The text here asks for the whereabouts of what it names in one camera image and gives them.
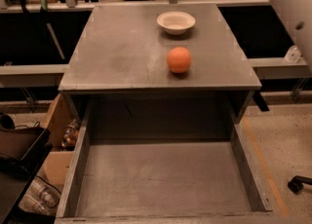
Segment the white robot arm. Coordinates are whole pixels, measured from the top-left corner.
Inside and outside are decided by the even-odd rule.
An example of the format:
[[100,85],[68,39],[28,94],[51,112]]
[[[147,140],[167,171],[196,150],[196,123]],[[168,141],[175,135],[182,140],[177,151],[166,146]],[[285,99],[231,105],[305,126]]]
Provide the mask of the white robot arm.
[[312,0],[269,0],[312,69]]

